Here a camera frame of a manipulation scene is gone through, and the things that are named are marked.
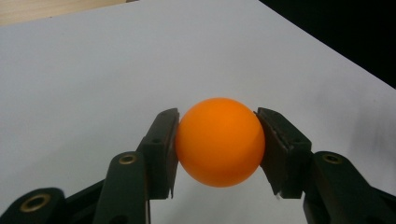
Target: metal ring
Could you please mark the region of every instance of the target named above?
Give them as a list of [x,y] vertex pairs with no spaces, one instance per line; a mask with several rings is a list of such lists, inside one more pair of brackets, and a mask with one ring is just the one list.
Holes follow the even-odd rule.
[[332,164],[341,164],[343,163],[343,159],[335,154],[324,154],[323,155],[323,160],[325,160],[328,163]]
[[49,202],[50,195],[47,193],[41,193],[30,197],[28,200],[24,201],[20,209],[24,213],[30,213],[44,207]]
[[126,154],[119,159],[119,163],[122,165],[131,164],[137,161],[136,155]]

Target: ping pong ball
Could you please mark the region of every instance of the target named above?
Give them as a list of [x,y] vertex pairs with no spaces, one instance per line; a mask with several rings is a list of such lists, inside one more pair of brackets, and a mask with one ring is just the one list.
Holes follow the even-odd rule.
[[212,187],[230,187],[260,165],[265,139],[262,126],[245,105],[212,98],[194,105],[181,119],[176,152],[186,172]]

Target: wooden surface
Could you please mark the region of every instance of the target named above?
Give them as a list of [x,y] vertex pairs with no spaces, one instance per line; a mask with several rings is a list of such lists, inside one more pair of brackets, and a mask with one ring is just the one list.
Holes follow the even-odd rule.
[[0,0],[0,26],[125,3],[125,0]]

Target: white surface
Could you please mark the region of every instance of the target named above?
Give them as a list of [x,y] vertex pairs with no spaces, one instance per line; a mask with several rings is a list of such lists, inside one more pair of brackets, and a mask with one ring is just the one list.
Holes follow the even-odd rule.
[[[394,89],[257,0],[147,0],[0,28],[0,212],[32,189],[88,187],[159,112],[214,96],[282,113],[396,194]],[[213,189],[179,166],[175,191],[153,224],[306,222],[261,169]]]

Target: orange ball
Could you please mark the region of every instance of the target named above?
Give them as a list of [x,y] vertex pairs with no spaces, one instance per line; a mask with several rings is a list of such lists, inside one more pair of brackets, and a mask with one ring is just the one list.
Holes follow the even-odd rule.
[[194,179],[212,187],[246,180],[260,165],[264,132],[245,105],[213,98],[193,106],[177,128],[176,152]]

